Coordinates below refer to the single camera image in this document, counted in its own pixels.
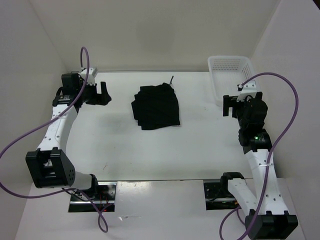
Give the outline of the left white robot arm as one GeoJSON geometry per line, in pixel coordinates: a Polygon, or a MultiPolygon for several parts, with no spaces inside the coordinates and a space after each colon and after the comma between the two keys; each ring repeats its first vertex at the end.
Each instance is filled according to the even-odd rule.
{"type": "Polygon", "coordinates": [[[105,82],[101,93],[97,92],[96,68],[84,69],[81,73],[65,73],[62,86],[52,101],[52,120],[43,140],[35,151],[29,151],[25,160],[31,178],[37,188],[74,188],[82,190],[89,200],[100,194],[94,174],[77,172],[67,157],[66,147],[70,131],[83,104],[106,106],[112,98],[105,82]]]}

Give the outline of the white perforated plastic basket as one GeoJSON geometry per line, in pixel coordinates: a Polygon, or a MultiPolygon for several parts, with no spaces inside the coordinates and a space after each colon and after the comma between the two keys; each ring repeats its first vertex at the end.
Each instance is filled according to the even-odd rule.
{"type": "Polygon", "coordinates": [[[245,56],[218,55],[207,59],[213,89],[213,99],[223,106],[223,96],[238,96],[238,85],[255,75],[251,61],[245,56]]]}

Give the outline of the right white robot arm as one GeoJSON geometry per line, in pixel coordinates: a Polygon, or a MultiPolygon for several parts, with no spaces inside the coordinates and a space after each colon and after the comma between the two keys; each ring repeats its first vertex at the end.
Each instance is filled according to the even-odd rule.
{"type": "Polygon", "coordinates": [[[243,100],[225,95],[222,111],[223,116],[231,114],[238,121],[238,140],[252,172],[255,193],[239,172],[225,172],[219,191],[236,199],[245,214],[245,234],[251,240],[285,240],[298,226],[298,218],[290,213],[279,188],[273,145],[264,128],[268,107],[262,93],[243,100]]]}

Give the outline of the black shorts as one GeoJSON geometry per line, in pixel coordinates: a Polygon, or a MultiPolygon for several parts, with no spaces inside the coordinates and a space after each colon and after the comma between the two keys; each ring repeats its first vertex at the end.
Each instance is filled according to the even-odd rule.
{"type": "Polygon", "coordinates": [[[177,127],[180,122],[179,101],[170,82],[141,86],[131,102],[132,113],[143,131],[177,127]]]}

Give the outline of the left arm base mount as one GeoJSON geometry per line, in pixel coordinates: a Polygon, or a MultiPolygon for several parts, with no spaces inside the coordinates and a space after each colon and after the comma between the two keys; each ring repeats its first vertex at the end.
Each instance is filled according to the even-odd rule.
{"type": "MultiPolygon", "coordinates": [[[[89,190],[83,190],[92,202],[96,205],[99,211],[103,213],[115,211],[117,183],[112,181],[99,181],[97,192],[92,193],[89,190]]],[[[90,213],[95,212],[95,208],[91,202],[79,191],[71,191],[69,213],[90,213]]]]}

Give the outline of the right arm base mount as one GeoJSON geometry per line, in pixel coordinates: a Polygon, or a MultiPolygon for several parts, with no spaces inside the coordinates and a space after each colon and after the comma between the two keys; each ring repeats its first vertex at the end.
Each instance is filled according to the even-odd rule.
{"type": "Polygon", "coordinates": [[[228,181],[231,178],[221,176],[220,179],[204,179],[203,189],[205,197],[205,207],[207,211],[213,210],[233,210],[237,206],[244,204],[248,212],[250,208],[247,205],[255,204],[255,201],[249,201],[249,198],[242,200],[236,198],[228,191],[228,181]]]}

